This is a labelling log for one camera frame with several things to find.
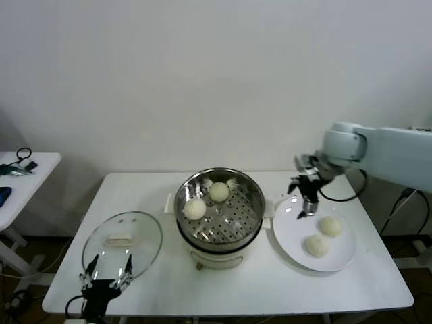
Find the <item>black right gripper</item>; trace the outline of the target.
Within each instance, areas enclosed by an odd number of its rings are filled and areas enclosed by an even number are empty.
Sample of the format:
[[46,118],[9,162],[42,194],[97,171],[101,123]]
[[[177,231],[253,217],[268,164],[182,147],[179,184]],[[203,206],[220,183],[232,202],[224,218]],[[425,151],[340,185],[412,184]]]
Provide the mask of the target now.
[[300,193],[304,199],[302,210],[298,214],[297,219],[313,216],[317,212],[319,205],[318,193],[322,187],[330,184],[332,181],[332,178],[322,178],[318,174],[299,175],[298,177],[290,178],[287,194],[293,193],[293,191],[299,187]]

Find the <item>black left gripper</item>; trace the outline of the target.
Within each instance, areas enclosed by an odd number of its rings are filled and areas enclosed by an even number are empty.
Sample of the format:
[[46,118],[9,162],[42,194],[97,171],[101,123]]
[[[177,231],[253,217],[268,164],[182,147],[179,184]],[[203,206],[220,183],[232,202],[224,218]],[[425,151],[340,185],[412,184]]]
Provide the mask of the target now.
[[120,296],[132,282],[132,255],[129,255],[125,267],[118,279],[97,279],[93,281],[93,273],[99,256],[96,254],[89,262],[84,273],[79,274],[85,306],[84,318],[104,318],[108,304]]

